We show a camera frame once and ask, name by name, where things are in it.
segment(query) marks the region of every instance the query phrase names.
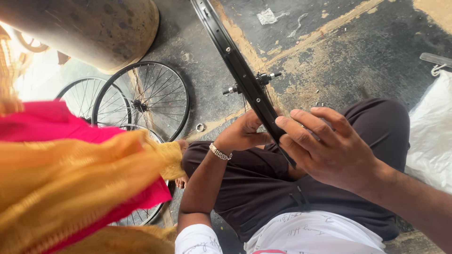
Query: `white plastic sack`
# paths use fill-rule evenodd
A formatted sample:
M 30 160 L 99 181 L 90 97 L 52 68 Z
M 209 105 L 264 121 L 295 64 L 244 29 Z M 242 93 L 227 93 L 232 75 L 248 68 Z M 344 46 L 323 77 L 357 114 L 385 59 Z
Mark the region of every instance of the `white plastic sack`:
M 441 70 L 410 111 L 410 145 L 405 172 L 452 193 L 452 73 Z

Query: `white t-shirt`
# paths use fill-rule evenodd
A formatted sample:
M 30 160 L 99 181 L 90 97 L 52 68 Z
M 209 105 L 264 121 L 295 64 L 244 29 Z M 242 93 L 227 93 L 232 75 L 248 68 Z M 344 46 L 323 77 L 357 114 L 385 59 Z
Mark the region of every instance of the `white t-shirt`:
M 245 243 L 247 254 L 384 254 L 382 239 L 343 216 L 322 211 L 274 217 Z M 186 227 L 176 239 L 176 254 L 222 254 L 208 226 Z

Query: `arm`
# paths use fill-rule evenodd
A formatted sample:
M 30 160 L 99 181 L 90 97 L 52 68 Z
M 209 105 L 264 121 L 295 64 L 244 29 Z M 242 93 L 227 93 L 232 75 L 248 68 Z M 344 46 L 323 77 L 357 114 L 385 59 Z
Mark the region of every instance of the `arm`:
M 452 195 L 438 191 L 378 160 L 347 119 L 330 108 L 311 114 L 292 110 L 278 117 L 287 134 L 280 145 L 316 180 L 351 191 L 412 223 L 446 253 L 452 253 Z M 333 131 L 319 118 L 330 122 Z M 313 131 L 316 140 L 306 129 Z
M 214 141 L 215 147 L 229 155 L 232 151 L 243 151 L 249 148 L 267 144 L 271 141 L 268 133 L 256 133 L 262 123 L 253 110 L 239 117 L 224 130 Z M 227 160 L 217 157 L 212 151 L 206 157 L 190 178 L 182 200 L 178 217 L 178 233 L 194 224 L 205 224 L 209 227 L 210 212 L 217 200 L 221 181 L 226 169 Z

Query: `silver bracelet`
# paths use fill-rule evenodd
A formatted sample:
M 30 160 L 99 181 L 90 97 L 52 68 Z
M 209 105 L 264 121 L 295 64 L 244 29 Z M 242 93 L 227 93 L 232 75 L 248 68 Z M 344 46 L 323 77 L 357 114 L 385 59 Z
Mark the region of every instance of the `silver bracelet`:
M 209 146 L 210 150 L 216 155 L 218 156 L 220 159 L 222 160 L 230 160 L 232 158 L 232 154 L 229 155 L 229 157 L 227 155 L 225 155 L 224 153 L 220 152 L 214 145 L 213 143 L 210 144 Z

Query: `black pants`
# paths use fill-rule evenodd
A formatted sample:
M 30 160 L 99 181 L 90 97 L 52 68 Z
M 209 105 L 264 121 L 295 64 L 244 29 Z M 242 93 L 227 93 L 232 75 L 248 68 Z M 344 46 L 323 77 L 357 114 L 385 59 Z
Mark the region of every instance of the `black pants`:
M 386 99 L 370 99 L 339 112 L 378 159 L 400 172 L 404 171 L 410 120 L 401 104 Z M 197 141 L 188 147 L 183 157 L 183 168 L 189 177 L 204 159 L 210 143 Z M 233 152 L 214 209 L 242 242 L 248 241 L 277 215 L 313 210 L 333 212 L 352 219 L 383 240 L 394 239 L 399 234 L 396 216 L 391 211 L 351 192 L 316 181 L 309 175 L 297 181 L 291 179 L 288 162 L 275 145 Z

